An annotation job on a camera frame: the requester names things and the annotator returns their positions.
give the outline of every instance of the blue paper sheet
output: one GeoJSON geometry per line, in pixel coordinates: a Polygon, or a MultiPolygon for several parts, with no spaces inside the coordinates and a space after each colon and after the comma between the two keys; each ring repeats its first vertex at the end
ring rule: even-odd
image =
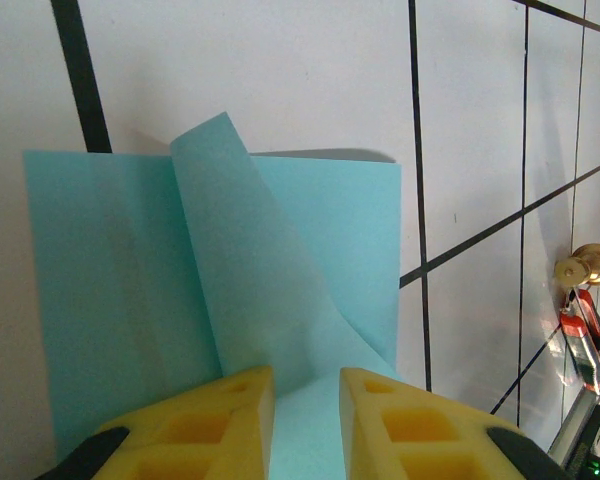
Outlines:
{"type": "Polygon", "coordinates": [[[395,358],[399,167],[251,160],[226,116],[174,159],[179,189],[168,157],[26,155],[59,453],[215,378],[219,356],[225,374],[272,363],[290,393],[271,478],[316,478],[309,458],[343,477],[337,370],[391,374],[395,358]]]}

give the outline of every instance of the yellow foam pad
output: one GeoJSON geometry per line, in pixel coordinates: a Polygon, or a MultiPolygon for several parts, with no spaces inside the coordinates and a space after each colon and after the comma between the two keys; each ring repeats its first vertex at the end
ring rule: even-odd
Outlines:
{"type": "Polygon", "coordinates": [[[524,480],[486,429],[509,422],[382,375],[343,368],[348,480],[524,480]]]}
{"type": "Polygon", "coordinates": [[[94,480],[263,480],[274,416],[273,370],[256,367],[123,415],[130,430],[94,480]]]}

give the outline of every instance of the brass knob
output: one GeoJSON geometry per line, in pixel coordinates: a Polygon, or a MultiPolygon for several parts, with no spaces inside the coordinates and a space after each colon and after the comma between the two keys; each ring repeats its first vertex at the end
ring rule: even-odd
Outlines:
{"type": "Polygon", "coordinates": [[[565,288],[583,283],[600,287],[600,243],[589,243],[556,263],[554,275],[565,288]]]}

